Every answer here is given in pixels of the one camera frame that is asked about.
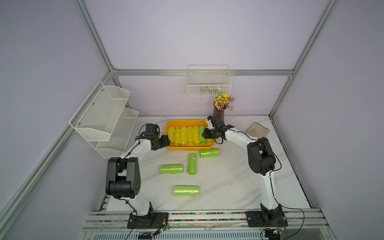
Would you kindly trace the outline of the yellow trash bag roll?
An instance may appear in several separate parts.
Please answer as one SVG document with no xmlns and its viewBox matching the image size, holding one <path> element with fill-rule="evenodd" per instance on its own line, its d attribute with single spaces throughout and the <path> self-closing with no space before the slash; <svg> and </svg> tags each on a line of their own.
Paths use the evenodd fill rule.
<svg viewBox="0 0 384 240">
<path fill-rule="evenodd" d="M 194 143 L 194 127 L 192 126 L 187 127 L 187 141 L 188 144 Z"/>
<path fill-rule="evenodd" d="M 167 134 L 168 134 L 169 140 L 170 140 L 171 145 L 172 145 L 174 142 L 175 128 L 174 127 L 168 127 Z"/>
<path fill-rule="evenodd" d="M 188 128 L 187 127 L 181 127 L 181 145 L 182 146 L 188 145 Z"/>
<path fill-rule="evenodd" d="M 195 146 L 200 144 L 200 129 L 198 126 L 193 126 L 193 143 Z"/>
<path fill-rule="evenodd" d="M 181 145 L 181 128 L 175 128 L 173 144 L 174 146 Z"/>
</svg>

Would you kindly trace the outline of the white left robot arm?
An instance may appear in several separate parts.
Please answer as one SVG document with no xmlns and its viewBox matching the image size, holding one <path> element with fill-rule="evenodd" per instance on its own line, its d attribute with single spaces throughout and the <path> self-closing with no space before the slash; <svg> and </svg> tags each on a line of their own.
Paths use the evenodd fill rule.
<svg viewBox="0 0 384 240">
<path fill-rule="evenodd" d="M 107 163 L 106 194 L 116 200 L 125 201 L 138 216 L 148 215 L 152 204 L 140 194 L 142 181 L 139 160 L 150 151 L 170 145 L 171 141 L 165 135 L 138 139 L 127 153 L 110 158 Z"/>
</svg>

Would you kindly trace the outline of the orange plastic storage box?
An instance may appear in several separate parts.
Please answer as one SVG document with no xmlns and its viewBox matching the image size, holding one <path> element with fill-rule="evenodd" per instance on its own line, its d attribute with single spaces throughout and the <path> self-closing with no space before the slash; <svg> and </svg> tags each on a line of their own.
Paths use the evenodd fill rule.
<svg viewBox="0 0 384 240">
<path fill-rule="evenodd" d="M 181 127 L 194 127 L 194 126 L 205 126 L 207 127 L 207 123 L 205 120 L 170 120 L 165 127 L 165 135 L 168 134 L 168 128 L 181 128 Z M 188 143 L 186 146 L 173 146 L 170 145 L 167 147 L 169 151 L 200 151 L 200 150 L 209 150 L 215 146 L 215 142 L 213 140 L 207 140 L 207 144 L 205 145 L 194 145 L 193 143 Z"/>
</svg>

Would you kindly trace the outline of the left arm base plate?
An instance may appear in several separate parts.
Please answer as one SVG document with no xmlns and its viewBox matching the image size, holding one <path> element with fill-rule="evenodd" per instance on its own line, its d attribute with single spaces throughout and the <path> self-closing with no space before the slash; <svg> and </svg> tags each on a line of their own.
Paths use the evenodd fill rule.
<svg viewBox="0 0 384 240">
<path fill-rule="evenodd" d="M 169 213 L 153 212 L 145 216 L 137 216 L 136 213 L 131 213 L 127 229 L 160 229 L 169 221 Z"/>
</svg>

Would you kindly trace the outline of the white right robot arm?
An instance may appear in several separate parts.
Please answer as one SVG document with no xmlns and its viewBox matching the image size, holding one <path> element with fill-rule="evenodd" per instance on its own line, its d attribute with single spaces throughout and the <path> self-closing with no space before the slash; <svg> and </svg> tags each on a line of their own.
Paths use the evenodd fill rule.
<svg viewBox="0 0 384 240">
<path fill-rule="evenodd" d="M 209 116 L 206 119 L 208 127 L 202 137 L 205 139 L 222 139 L 242 147 L 247 151 L 248 163 L 251 170 L 260 178 L 261 209 L 265 214 L 273 215 L 280 210 L 275 199 L 274 175 L 277 158 L 267 138 L 254 138 L 237 130 L 232 125 L 226 125 L 220 116 Z"/>
</svg>

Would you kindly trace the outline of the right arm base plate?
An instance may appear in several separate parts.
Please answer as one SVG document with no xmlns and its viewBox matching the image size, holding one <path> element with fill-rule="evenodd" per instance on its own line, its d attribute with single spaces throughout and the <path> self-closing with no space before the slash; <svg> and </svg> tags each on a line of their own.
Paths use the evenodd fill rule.
<svg viewBox="0 0 384 240">
<path fill-rule="evenodd" d="M 288 222 L 282 210 L 277 211 L 248 211 L 246 220 L 250 228 L 287 227 Z"/>
</svg>

